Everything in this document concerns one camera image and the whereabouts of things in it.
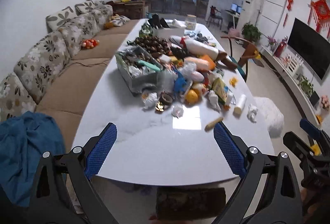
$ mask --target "blue towel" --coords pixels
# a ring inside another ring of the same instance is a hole
[[[34,174],[45,151],[65,153],[52,117],[28,111],[0,124],[0,184],[13,204],[29,206]]]

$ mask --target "computer monitor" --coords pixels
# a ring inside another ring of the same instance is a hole
[[[233,12],[236,12],[237,11],[237,7],[238,7],[238,5],[237,4],[231,4],[231,11],[233,11]]]

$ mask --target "white box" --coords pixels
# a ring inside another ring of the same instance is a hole
[[[159,38],[166,39],[167,41],[173,35],[183,37],[184,36],[184,29],[183,28],[164,28],[164,29],[153,29],[153,35],[158,36]]]

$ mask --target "stuffed toy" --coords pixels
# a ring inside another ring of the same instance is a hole
[[[114,27],[114,24],[113,24],[113,22],[107,22],[107,23],[105,23],[104,24],[104,29],[105,30],[108,30],[108,29],[111,29],[111,28],[113,28]]]
[[[95,46],[98,46],[100,43],[99,40],[94,40],[94,39],[88,39],[88,40],[83,40],[82,41],[82,47],[86,49],[91,49]]]

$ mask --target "blue textured grip pad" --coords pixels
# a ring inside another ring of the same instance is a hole
[[[300,120],[300,128],[304,130],[311,138],[315,140],[320,139],[320,130],[318,130],[315,126],[313,126],[307,119]]]
[[[112,124],[87,156],[85,175],[88,179],[98,174],[116,139],[117,127]]]
[[[226,158],[231,171],[243,178],[246,174],[244,165],[244,156],[237,148],[233,140],[227,134],[226,130],[217,123],[213,129],[214,139],[216,140],[220,150]]]

